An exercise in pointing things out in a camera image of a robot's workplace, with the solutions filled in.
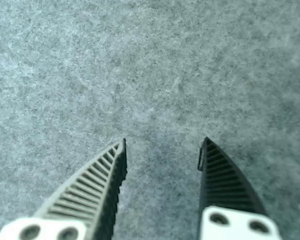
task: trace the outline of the mounting hole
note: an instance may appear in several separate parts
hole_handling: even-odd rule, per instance
[[[266,225],[264,225],[262,222],[260,221],[252,221],[250,222],[250,228],[256,232],[260,232],[260,233],[264,233],[264,234],[268,234],[269,233],[269,229]]]
[[[213,213],[210,215],[210,220],[216,224],[219,224],[219,225],[228,225],[229,224],[229,221],[228,219],[220,214],[220,213]]]
[[[20,234],[21,240],[33,240],[38,237],[40,232],[39,225],[30,225],[22,230]]]
[[[64,229],[58,235],[58,240],[76,240],[78,237],[78,230],[74,227]]]

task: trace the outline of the textured surface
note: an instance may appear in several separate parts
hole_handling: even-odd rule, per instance
[[[300,240],[300,0],[0,0],[0,227],[126,137],[114,239],[194,239],[205,136]]]

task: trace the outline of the gray carpet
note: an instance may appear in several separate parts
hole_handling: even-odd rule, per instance
[[[300,240],[300,0],[0,0],[0,228],[125,137],[113,239],[195,239],[206,136]]]

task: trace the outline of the screw hole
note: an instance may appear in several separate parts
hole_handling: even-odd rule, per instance
[[[76,240],[78,237],[78,230],[74,227],[68,227],[60,232],[58,240]]]
[[[39,225],[30,225],[26,227],[20,234],[22,240],[33,240],[38,237],[40,232]]]
[[[269,229],[267,228],[266,225],[264,225],[260,221],[252,221],[250,222],[250,228],[256,232],[264,233],[267,234],[269,233]]]
[[[228,225],[229,224],[228,219],[224,215],[221,215],[219,213],[211,214],[210,220],[219,225]]]

